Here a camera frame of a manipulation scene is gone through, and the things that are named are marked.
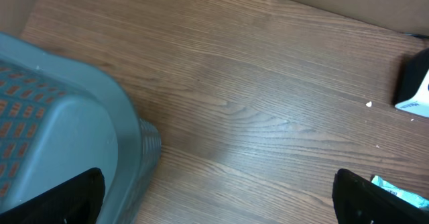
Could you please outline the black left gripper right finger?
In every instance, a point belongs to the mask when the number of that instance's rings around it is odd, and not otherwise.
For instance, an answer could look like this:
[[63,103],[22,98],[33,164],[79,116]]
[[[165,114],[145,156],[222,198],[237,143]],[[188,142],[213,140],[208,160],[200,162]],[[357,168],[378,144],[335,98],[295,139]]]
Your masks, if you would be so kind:
[[339,224],[428,224],[428,211],[344,168],[335,174],[332,200]]

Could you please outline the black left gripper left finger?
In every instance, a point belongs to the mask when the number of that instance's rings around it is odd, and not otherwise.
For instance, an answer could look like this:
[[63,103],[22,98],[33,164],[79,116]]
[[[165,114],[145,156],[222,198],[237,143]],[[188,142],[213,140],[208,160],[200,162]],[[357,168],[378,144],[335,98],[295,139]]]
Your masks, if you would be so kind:
[[1,213],[1,224],[95,224],[105,196],[105,179],[91,168]]

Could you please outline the teal wet wipes pack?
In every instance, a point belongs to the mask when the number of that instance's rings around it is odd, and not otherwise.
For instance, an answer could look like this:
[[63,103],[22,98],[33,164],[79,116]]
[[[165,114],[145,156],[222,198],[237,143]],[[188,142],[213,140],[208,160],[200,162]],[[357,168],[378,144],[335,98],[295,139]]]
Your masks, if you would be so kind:
[[423,211],[428,211],[428,199],[425,199],[418,194],[398,188],[388,181],[382,179],[380,176],[373,176],[371,183]]

